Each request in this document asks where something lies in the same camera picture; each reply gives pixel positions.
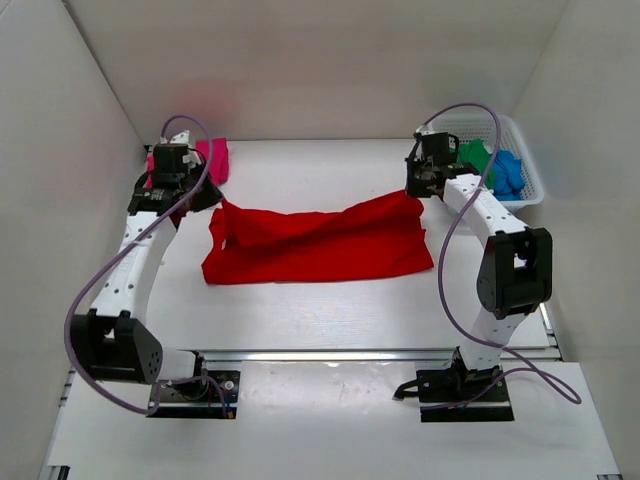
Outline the red t-shirt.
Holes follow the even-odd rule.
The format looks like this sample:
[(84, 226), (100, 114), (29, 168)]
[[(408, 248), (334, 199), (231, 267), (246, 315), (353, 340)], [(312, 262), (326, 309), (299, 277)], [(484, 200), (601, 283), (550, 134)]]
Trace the red t-shirt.
[(423, 205), (402, 191), (339, 212), (284, 214), (226, 201), (209, 224), (209, 285), (344, 282), (427, 271)]

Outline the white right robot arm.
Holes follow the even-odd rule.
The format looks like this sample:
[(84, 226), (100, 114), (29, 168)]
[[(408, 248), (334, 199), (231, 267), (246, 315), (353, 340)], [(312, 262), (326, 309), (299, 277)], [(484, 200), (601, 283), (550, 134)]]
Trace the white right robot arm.
[(418, 130), (406, 158), (406, 193), (438, 197), (470, 227), (483, 247), (476, 292), (481, 305), (471, 327), (472, 339), (456, 348), (447, 369), (448, 387), (460, 400), (471, 400), (500, 368), (501, 348), (516, 328), (547, 301), (552, 291), (552, 237), (530, 228), (486, 188), (478, 170), (457, 160), (446, 132)]

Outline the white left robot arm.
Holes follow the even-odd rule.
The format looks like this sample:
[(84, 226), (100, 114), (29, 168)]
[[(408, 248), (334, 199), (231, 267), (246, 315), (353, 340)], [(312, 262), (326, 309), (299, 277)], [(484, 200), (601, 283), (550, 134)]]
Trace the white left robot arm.
[(74, 314), (70, 345), (95, 381), (151, 385), (174, 382), (188, 398), (208, 389), (209, 373), (195, 351), (164, 347), (146, 327), (150, 293), (164, 253), (183, 216), (218, 204), (221, 192), (206, 172), (201, 149), (183, 131), (152, 151), (153, 166), (139, 177), (127, 208), (122, 259), (88, 311)]

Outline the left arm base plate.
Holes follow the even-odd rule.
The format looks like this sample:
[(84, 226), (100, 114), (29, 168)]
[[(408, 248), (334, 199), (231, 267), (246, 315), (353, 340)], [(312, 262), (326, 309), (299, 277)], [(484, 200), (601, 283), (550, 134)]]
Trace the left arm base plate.
[(157, 393), (150, 394), (149, 406), (158, 404), (150, 418), (235, 420), (241, 390), (241, 364), (208, 362), (206, 370), (222, 394), (207, 381), (163, 386)]

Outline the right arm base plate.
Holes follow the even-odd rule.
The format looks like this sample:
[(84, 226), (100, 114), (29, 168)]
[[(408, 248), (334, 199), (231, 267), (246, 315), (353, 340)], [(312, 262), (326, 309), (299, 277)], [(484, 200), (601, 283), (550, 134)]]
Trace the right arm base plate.
[(462, 384), (452, 368), (417, 370), (398, 386), (395, 401), (418, 399), (422, 423), (486, 423), (515, 420), (506, 382), (490, 389), (491, 379)]

